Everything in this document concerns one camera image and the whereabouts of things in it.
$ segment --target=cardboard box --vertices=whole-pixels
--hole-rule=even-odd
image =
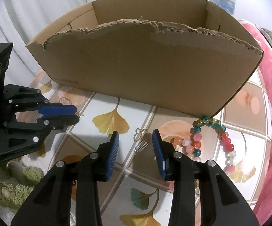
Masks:
[[[206,0],[97,0],[28,45],[57,83],[194,116],[214,116],[247,82],[263,51]]]

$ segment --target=patterned tablecloth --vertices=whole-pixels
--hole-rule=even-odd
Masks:
[[[113,176],[99,182],[99,202],[104,225],[167,226],[173,193],[162,181],[149,144],[135,153],[136,129],[158,128],[164,140],[189,138],[195,118],[156,106],[59,86],[45,72],[31,87],[41,89],[51,102],[74,104],[80,122],[65,131],[52,131],[42,149],[30,154],[30,162],[47,172],[57,161],[74,162],[99,144],[107,142],[113,130],[120,132],[120,148]],[[37,112],[20,113],[19,121],[34,122]],[[267,173],[271,145],[271,109],[263,80],[257,70],[236,97],[215,118],[227,127],[235,146],[236,171],[230,178],[253,209]],[[202,162],[214,159],[225,167],[225,156],[214,130],[202,128]],[[75,212],[75,194],[71,209]],[[196,225],[200,225],[200,200],[196,200]]]

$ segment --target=white curtain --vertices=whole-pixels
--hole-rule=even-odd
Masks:
[[[6,84],[29,86],[41,70],[25,47],[42,29],[86,0],[0,0],[0,43],[13,42]]]

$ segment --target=beaded bracelet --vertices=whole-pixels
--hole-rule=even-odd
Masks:
[[[220,120],[204,116],[202,119],[194,121],[193,127],[190,129],[190,138],[182,141],[182,145],[185,147],[185,153],[190,159],[199,162],[201,161],[201,127],[204,125],[215,129],[218,134],[218,139],[221,140],[225,157],[227,158],[224,171],[226,173],[233,173],[235,171],[236,152],[234,150],[234,145],[231,143],[231,139],[228,137],[229,135],[228,132],[226,132],[226,127],[221,124]]]

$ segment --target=yellow ginkgo leaf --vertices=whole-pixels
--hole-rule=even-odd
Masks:
[[[52,89],[52,80],[41,86],[42,93],[47,93]]]
[[[41,145],[41,148],[36,152],[36,155],[38,157],[45,158],[46,156],[46,148],[45,148],[45,143],[43,142]]]
[[[238,164],[235,165],[235,171],[228,176],[238,182],[246,182],[251,178],[256,172],[256,168],[253,165],[252,161],[248,158],[242,159]]]
[[[117,131],[119,134],[122,134],[127,133],[129,130],[129,124],[118,114],[119,101],[120,99],[118,99],[117,106],[113,111],[93,118],[92,121],[100,133],[108,133],[110,135],[113,131]]]
[[[119,218],[126,226],[161,226],[161,224],[153,218],[152,212],[140,215],[124,214]]]

